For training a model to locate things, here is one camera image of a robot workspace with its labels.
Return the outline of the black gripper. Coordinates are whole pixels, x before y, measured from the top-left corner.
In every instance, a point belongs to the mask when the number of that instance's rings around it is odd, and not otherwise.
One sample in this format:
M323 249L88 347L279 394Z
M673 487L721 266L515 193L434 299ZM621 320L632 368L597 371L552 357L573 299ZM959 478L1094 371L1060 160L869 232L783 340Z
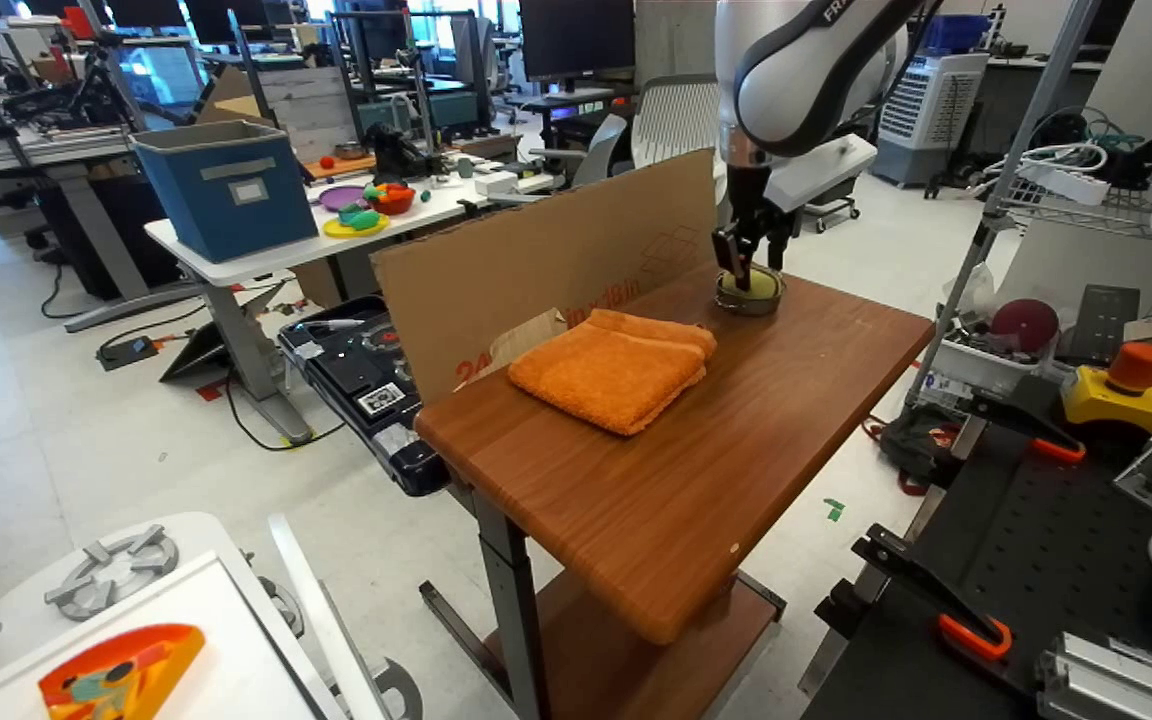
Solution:
M773 294L788 242L799 232L795 211L779 211L769 195L769 170L729 170L721 232L712 232L716 266L740 294Z

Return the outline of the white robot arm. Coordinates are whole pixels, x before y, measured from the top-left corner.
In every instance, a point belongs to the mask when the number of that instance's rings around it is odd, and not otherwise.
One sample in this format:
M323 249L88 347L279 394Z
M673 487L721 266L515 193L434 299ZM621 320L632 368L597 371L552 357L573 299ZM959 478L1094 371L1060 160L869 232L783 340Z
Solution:
M793 217L769 181L823 144L902 72L939 0L716 0L721 165L729 178L716 266L740 294L751 257L783 246Z

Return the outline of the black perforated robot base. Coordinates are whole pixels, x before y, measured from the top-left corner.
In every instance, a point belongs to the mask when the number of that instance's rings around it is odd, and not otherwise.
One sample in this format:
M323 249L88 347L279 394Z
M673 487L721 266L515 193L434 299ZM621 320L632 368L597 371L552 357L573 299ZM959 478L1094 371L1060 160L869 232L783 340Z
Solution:
M875 589L838 581L818 606L844 654L805 720L1038 720L1035 659L1060 634L1152 654L1152 514L1111 483L1145 453L1145 434L1091 424L1079 442L1083 463L1026 455L1004 435L978 442L906 539L1016 634L1013 657L990 669L946 648L932 606L863 561Z

